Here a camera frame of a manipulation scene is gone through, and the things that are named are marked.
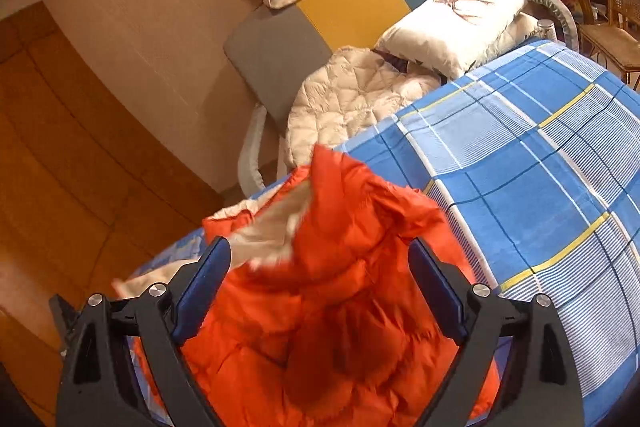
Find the orange quilted down jacket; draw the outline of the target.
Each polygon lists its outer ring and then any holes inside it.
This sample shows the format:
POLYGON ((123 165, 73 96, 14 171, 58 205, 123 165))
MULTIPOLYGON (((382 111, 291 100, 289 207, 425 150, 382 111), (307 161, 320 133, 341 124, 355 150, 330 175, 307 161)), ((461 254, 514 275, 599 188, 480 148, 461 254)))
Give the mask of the orange quilted down jacket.
POLYGON ((228 426, 411 426, 456 354, 409 271, 425 239, 472 268, 433 199, 317 146, 204 223, 231 268, 182 355, 228 426))

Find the blue plaid bed sheet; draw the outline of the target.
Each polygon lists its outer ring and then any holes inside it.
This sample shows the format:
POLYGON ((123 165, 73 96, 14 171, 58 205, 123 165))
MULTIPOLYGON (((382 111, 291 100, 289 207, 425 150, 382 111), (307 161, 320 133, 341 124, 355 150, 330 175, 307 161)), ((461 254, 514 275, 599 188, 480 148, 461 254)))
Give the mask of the blue plaid bed sheet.
MULTIPOLYGON (((566 46, 537 41, 334 150, 433 199, 470 281, 509 299, 549 296, 573 351, 585 422, 608 418, 639 374, 634 90, 566 46)), ((213 240, 203 223, 128 287, 198 257, 213 240)))

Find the rattan wooden chair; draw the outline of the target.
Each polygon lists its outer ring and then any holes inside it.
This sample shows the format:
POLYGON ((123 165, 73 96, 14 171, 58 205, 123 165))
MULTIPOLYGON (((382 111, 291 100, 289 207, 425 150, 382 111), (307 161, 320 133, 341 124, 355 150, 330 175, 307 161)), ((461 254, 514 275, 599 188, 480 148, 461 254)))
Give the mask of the rattan wooden chair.
POLYGON ((603 57, 623 83, 639 88, 639 0, 608 0, 606 23, 580 26, 579 37, 589 57, 603 57))

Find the cream quilted jacket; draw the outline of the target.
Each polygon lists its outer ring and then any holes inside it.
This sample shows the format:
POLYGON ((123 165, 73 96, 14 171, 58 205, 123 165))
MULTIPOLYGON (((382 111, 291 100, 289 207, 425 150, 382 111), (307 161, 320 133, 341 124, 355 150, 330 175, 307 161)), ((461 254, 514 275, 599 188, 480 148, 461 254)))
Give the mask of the cream quilted jacket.
POLYGON ((422 66, 343 46, 297 91, 286 123, 286 165, 306 164, 317 143, 336 147, 441 85, 442 78, 422 66))

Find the white printed pillow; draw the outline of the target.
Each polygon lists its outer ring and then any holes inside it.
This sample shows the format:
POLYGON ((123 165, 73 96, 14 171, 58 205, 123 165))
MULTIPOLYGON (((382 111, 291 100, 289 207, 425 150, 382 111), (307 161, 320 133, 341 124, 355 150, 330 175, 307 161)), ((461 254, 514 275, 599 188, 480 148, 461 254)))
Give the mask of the white printed pillow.
POLYGON ((426 0, 375 47, 455 80, 536 32, 538 20, 525 7, 526 0, 426 0))

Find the grey yellow blue headboard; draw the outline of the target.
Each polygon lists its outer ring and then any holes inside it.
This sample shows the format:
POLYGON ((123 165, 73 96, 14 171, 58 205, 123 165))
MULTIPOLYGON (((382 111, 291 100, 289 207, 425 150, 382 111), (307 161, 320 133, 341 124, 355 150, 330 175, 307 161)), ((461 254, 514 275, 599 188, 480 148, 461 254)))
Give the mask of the grey yellow blue headboard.
POLYGON ((425 0, 299 0, 261 6, 224 43, 224 54, 265 106, 278 131, 303 80, 341 46, 370 48, 425 0))

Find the white bed side rail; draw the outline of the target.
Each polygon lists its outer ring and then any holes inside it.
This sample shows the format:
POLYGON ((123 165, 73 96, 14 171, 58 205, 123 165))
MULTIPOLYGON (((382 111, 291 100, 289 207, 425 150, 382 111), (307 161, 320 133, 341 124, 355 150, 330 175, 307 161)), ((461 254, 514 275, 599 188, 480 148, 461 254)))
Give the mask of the white bed side rail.
POLYGON ((262 104, 257 104, 250 115, 250 123, 238 159, 239 186, 245 196, 250 196, 265 188, 265 182, 259 170, 259 153, 266 119, 267 109, 262 104))

